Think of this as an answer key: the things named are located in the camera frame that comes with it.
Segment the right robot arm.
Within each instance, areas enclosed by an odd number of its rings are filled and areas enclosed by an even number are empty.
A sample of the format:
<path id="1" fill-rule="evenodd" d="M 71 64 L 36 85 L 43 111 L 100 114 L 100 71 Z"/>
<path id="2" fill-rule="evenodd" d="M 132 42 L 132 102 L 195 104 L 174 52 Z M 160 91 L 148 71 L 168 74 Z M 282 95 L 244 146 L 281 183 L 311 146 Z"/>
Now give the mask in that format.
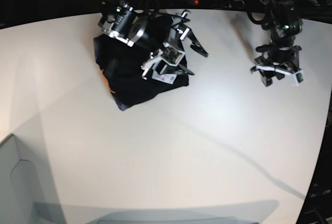
<path id="1" fill-rule="evenodd" d="M 190 47 L 196 53 L 205 58 L 209 55 L 186 25 L 187 9 L 180 15 L 162 13 L 159 7 L 138 13 L 128 0 L 104 0 L 104 6 L 99 21 L 101 31 L 128 47 L 138 46 L 149 52 L 149 58 L 141 65 L 143 79 L 149 72 L 192 75 L 182 64 L 186 55 L 182 47 L 185 39 L 191 41 Z"/>

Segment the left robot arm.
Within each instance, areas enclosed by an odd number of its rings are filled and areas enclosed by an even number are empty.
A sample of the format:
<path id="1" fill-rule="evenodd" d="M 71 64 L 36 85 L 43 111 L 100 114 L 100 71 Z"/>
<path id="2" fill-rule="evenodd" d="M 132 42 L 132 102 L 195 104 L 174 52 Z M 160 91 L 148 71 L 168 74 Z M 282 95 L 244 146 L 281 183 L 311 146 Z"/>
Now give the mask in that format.
<path id="1" fill-rule="evenodd" d="M 296 35 L 302 31 L 302 19 L 295 9 L 294 0 L 260 0 L 265 6 L 265 16 L 257 21 L 249 12 L 249 19 L 270 31 L 270 43 L 257 47 L 261 55 L 254 59 L 251 73 L 259 72 L 263 84 L 272 85 L 273 78 L 281 80 L 288 76 L 294 86 L 305 79 L 299 66 L 302 48 L 294 44 Z"/>

